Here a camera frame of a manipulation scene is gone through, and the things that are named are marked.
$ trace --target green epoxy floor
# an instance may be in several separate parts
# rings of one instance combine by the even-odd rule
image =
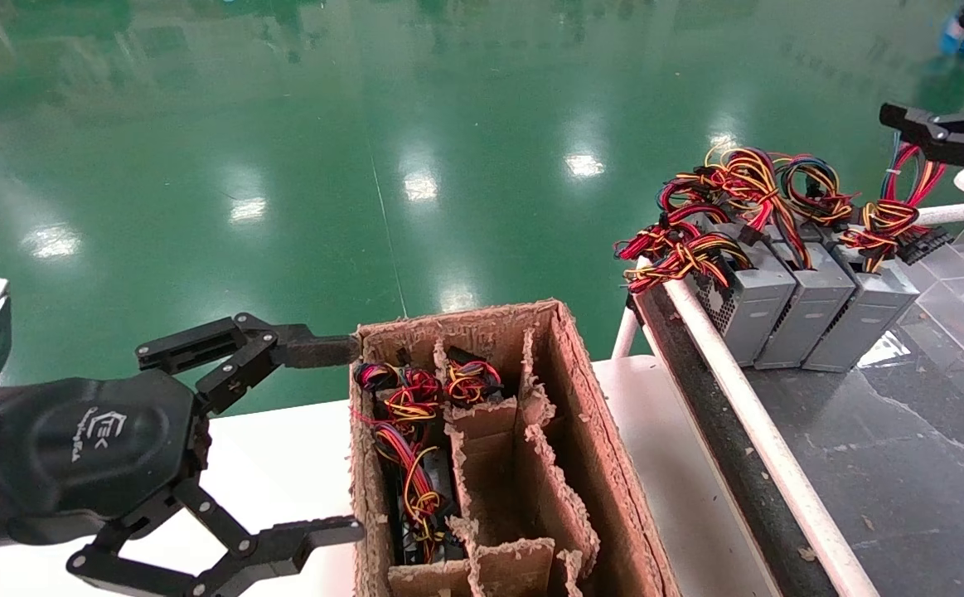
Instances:
[[[4,382],[126,376],[240,310],[339,333],[547,296],[603,358],[610,245],[662,182],[731,139],[877,189],[880,103],[964,109],[953,7],[2,0]],[[345,396],[344,370],[280,371],[235,411]]]

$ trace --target wire connector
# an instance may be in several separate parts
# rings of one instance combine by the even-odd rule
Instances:
[[[924,257],[928,257],[940,246],[949,245],[951,242],[952,236],[945,231],[945,228],[935,226],[916,238],[899,238],[898,257],[905,261],[906,265],[913,265]]]
[[[759,241],[769,241],[769,235],[755,230],[750,226],[743,226],[739,228],[739,234],[736,235],[736,240],[744,243],[746,246],[755,246]]]

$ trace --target cardboard box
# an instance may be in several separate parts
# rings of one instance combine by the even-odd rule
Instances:
[[[647,499],[558,301],[365,325],[365,362],[413,366],[443,379],[445,347],[497,368],[498,403],[444,411],[460,517],[450,527],[467,559],[395,566],[390,513],[371,427],[352,427],[353,510],[367,532],[356,548],[360,597],[679,596]],[[350,404],[372,415],[350,379]]]

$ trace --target person's foot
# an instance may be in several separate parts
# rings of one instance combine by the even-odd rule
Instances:
[[[957,17],[949,17],[947,23],[942,28],[942,37],[939,38],[939,50],[947,56],[952,56],[957,52],[964,52],[964,27],[960,27]]]

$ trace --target power supply unit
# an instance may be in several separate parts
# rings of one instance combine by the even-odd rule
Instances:
[[[782,242],[774,242],[771,249],[785,264],[795,259]],[[790,269],[797,287],[761,354],[754,359],[754,369],[800,366],[856,288],[854,280],[820,243],[807,242],[807,250],[814,269]]]
[[[732,239],[739,233],[736,224],[714,224],[708,228]],[[736,362],[749,366],[762,351],[796,283],[783,260],[778,260],[765,243],[747,246],[740,242],[739,248],[754,269],[735,269],[729,264],[728,288],[721,288],[701,274],[691,277],[691,286]]]
[[[802,369],[849,371],[920,294],[898,261],[886,260],[875,274],[865,274],[861,273],[865,258],[856,250],[835,245],[831,257],[857,288],[802,363]]]
[[[795,218],[795,222],[797,230],[799,231],[799,238],[801,238],[803,242],[822,242],[824,233],[820,230],[820,228],[816,227],[816,224],[812,222],[805,222],[800,218],[797,218],[797,216]],[[780,226],[776,226],[776,224],[766,224],[765,234],[768,235],[770,241],[786,241],[783,231],[781,231]]]

